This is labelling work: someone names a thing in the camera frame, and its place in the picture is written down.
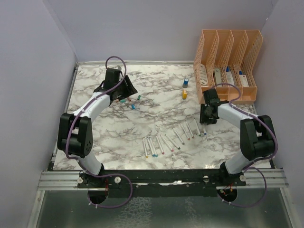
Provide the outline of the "green cap marker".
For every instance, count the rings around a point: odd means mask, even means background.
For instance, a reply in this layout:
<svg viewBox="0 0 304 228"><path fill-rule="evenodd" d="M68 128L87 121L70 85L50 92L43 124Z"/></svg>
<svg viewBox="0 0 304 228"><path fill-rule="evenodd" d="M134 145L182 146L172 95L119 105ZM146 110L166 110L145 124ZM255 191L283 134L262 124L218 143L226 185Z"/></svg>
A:
<svg viewBox="0 0 304 228"><path fill-rule="evenodd" d="M196 130L197 130L197 134L199 137L201 137L201 131L200 131L200 127L196 121L196 119L194 119L194 123L195 123L195 126L196 126Z"/></svg>
<svg viewBox="0 0 304 228"><path fill-rule="evenodd" d="M145 138L142 139L142 143L143 143L143 149L144 149L145 157L149 158Z"/></svg>

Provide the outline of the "brown cap marker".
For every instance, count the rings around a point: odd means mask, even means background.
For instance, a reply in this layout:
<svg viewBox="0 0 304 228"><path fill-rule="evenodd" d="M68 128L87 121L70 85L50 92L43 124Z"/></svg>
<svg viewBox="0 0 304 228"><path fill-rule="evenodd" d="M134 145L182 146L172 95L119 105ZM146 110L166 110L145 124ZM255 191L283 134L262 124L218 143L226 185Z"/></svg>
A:
<svg viewBox="0 0 304 228"><path fill-rule="evenodd" d="M194 139L195 138L194 134L193 134L192 129L191 129L190 125L188 124L188 122L186 122L186 126L187 126L187 128L188 128L188 130L190 132L190 135L191 135L192 139Z"/></svg>

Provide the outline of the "pink cap marker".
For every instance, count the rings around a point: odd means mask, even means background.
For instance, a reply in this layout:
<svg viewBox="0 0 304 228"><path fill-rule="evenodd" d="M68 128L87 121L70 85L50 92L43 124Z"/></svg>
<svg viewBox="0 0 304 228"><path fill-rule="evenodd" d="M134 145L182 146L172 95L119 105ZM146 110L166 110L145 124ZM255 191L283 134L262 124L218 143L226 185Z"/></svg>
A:
<svg viewBox="0 0 304 228"><path fill-rule="evenodd" d="M171 152L174 152L173 148L170 146L170 144L168 143L168 141L165 139L165 137L163 135L161 135L162 140L164 141L164 143L166 144L166 146L168 147L168 149Z"/></svg>

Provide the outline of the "magenta cap marker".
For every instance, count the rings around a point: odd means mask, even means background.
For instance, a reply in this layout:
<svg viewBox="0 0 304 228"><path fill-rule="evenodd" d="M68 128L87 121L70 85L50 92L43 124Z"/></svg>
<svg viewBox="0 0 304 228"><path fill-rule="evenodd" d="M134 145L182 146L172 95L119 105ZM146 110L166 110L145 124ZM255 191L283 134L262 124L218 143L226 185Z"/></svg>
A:
<svg viewBox="0 0 304 228"><path fill-rule="evenodd" d="M157 143L158 143L158 145L159 145L159 148L160 148L161 153L162 153L162 154L165 154L164 149L163 149L162 144L161 144L161 141L160 141L160 139L159 139L158 136L156 136L156 140L157 140Z"/></svg>

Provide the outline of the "light blue cap marker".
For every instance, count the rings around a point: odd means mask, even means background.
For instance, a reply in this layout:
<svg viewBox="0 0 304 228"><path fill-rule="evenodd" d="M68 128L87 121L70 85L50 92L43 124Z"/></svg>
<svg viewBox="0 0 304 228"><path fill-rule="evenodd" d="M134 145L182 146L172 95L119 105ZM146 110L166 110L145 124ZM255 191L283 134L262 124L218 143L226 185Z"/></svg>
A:
<svg viewBox="0 0 304 228"><path fill-rule="evenodd" d="M157 153L155 152L155 149L154 149L153 143L151 142L150 137L147 138L147 141L148 141L149 147L152 151L153 157L158 157Z"/></svg>

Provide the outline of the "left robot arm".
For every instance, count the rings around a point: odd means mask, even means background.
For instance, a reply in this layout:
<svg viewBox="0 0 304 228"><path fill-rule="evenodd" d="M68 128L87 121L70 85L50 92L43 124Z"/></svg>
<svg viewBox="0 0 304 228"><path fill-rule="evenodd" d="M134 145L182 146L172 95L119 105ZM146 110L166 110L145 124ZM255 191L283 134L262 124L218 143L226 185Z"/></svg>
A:
<svg viewBox="0 0 304 228"><path fill-rule="evenodd" d="M75 160L89 174L88 181L98 188L104 184L104 166L92 152L92 123L113 101L128 98L137 93L128 75L115 68L107 68L105 79L90 99L72 113L63 113L59 121L57 148L66 157Z"/></svg>

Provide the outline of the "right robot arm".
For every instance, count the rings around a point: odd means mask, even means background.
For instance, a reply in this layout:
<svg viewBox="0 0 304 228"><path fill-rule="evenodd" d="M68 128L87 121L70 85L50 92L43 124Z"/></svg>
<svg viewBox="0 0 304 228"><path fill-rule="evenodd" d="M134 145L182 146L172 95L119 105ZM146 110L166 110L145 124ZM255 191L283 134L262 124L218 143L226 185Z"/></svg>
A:
<svg viewBox="0 0 304 228"><path fill-rule="evenodd" d="M203 98L200 123L216 124L218 119L223 119L240 130L239 152L220 166L218 180L222 185L230 185L235 181L235 175L277 153L278 142L270 116L251 114L231 101L221 101L215 88L203 92Z"/></svg>

